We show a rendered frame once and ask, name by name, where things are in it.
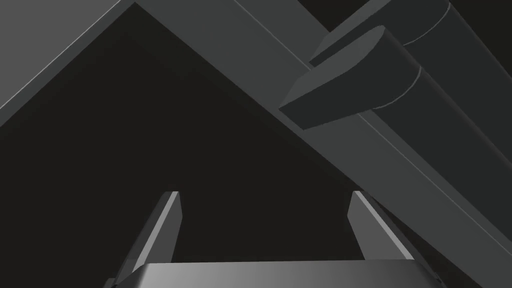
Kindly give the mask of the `grey cupboard door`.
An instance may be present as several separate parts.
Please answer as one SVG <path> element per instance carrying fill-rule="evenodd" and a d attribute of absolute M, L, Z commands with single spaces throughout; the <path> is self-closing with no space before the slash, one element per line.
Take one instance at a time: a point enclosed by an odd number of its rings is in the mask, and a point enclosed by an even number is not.
<path fill-rule="evenodd" d="M 231 2 L 236 4 L 301 65 L 311 69 L 316 67 L 310 63 L 310 60 L 329 33 L 297 0 L 231 0 Z M 327 124 L 309 130 L 315 131 L 326 126 Z M 456 192 L 446 181 L 433 182 L 424 173 L 419 170 L 418 172 L 438 189 L 451 202 L 452 206 L 457 207 L 512 257 L 512 241 L 490 224 L 485 223 L 460 193 Z"/>

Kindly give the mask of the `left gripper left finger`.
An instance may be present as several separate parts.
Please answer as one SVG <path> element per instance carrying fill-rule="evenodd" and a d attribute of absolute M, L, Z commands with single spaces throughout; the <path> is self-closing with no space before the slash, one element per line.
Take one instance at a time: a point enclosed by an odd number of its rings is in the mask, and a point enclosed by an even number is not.
<path fill-rule="evenodd" d="M 165 192 L 137 236 L 113 283 L 121 283 L 144 264 L 170 263 L 182 219 L 179 192 Z"/>

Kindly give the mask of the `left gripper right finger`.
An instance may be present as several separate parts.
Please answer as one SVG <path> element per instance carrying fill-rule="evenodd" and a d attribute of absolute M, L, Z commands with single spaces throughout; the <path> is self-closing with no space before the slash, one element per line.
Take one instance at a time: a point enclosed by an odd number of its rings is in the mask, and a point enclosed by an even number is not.
<path fill-rule="evenodd" d="M 366 260 L 425 262 L 417 248 L 367 192 L 352 192 L 347 219 Z"/>

